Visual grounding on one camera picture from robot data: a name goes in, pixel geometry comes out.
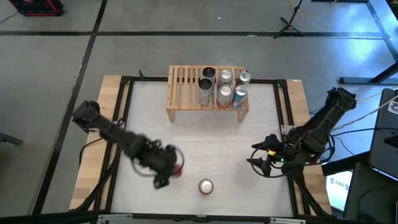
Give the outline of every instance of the wooden rack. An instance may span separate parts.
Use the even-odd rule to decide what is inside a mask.
[[[218,74],[224,70],[229,69],[233,74],[233,87],[236,85],[236,78],[239,74],[245,71],[243,66],[213,66],[213,65],[171,65],[169,67],[169,79],[167,89],[167,104],[166,112],[169,120],[174,121],[176,110],[190,110],[190,111],[235,111],[238,114],[238,122],[243,122],[243,119],[249,111],[249,97],[246,96],[241,109],[234,109],[229,105],[226,109],[221,109],[216,104],[217,85],[214,89],[214,94],[211,96],[209,106],[199,105],[199,81],[202,78],[202,71],[206,67],[211,67],[216,70],[216,80]]]

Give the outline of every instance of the aluminum can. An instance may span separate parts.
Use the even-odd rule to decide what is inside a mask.
[[[199,191],[202,194],[210,194],[214,189],[214,185],[211,180],[203,179],[199,182]]]
[[[217,106],[221,109],[225,109],[231,103],[233,96],[233,90],[229,85],[221,86],[217,91]]]
[[[206,78],[211,81],[211,93],[214,93],[214,86],[216,85],[216,70],[211,67],[206,67],[202,71],[203,78]]]
[[[239,78],[238,78],[238,80],[237,80],[237,82],[236,82],[236,85],[238,86],[238,85],[244,85],[244,86],[248,86],[248,84],[249,84],[249,82],[250,82],[250,79],[251,79],[251,75],[250,75],[250,73],[249,72],[242,72],[240,75],[239,75]]]
[[[211,99],[211,81],[208,79],[201,79],[199,81],[199,104],[200,106],[208,106]]]
[[[217,89],[221,88],[221,86],[223,86],[223,85],[231,86],[232,79],[233,79],[233,75],[232,75],[231,70],[228,70],[228,69],[222,70],[221,73],[218,75]]]
[[[244,85],[238,85],[235,88],[234,96],[232,98],[232,106],[235,109],[241,109],[244,98],[248,94],[248,89]]]

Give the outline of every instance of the gray floor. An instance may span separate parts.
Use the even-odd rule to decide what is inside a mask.
[[[398,22],[384,0],[371,0],[394,47]],[[91,31],[100,0],[64,0],[62,17],[17,15],[0,30]],[[305,0],[302,11],[316,13],[328,3]],[[288,0],[161,1],[109,0],[100,31],[269,31],[277,32],[280,16],[290,17]],[[15,12],[0,2],[0,20]],[[336,3],[319,16],[298,15],[306,32],[378,32],[361,3]],[[79,72],[89,37],[0,36],[0,131],[24,140],[21,147],[0,144],[0,216],[29,213],[49,158],[56,132]],[[382,39],[283,37],[97,37],[77,105],[95,100],[104,75],[164,76],[171,64],[244,65],[256,78],[302,79],[310,110],[320,108],[326,91],[341,76],[373,77],[394,63]],[[345,86],[363,99],[383,87]],[[372,98],[348,112],[341,123],[371,111]],[[374,126],[376,114],[344,130]],[[342,136],[353,152],[369,150],[372,132]],[[78,172],[78,151],[86,135],[68,128],[44,212],[68,210]],[[333,160],[348,157],[337,142]]]

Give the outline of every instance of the soda can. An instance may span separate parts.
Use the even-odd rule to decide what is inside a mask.
[[[211,81],[211,93],[214,93],[214,86],[216,82],[216,70],[211,67],[206,67],[202,71],[203,78],[206,78]]]
[[[244,98],[248,94],[248,89],[244,85],[238,85],[235,88],[234,96],[232,98],[232,106],[235,109],[241,109]]]
[[[199,81],[199,104],[200,106],[208,106],[211,99],[211,81],[208,79],[201,79]]]
[[[251,75],[249,72],[242,72],[239,75],[238,81],[236,82],[236,85],[244,85],[244,86],[248,86],[249,82],[251,79]]]
[[[231,103],[232,96],[233,91],[229,85],[221,86],[217,92],[217,106],[221,109],[227,108]]]
[[[199,182],[199,191],[202,194],[210,194],[214,189],[214,185],[211,180],[203,179]]]
[[[232,72],[231,70],[224,69],[221,71],[221,73],[218,75],[218,80],[217,80],[217,89],[221,88],[223,85],[229,85],[231,86],[232,84]]]

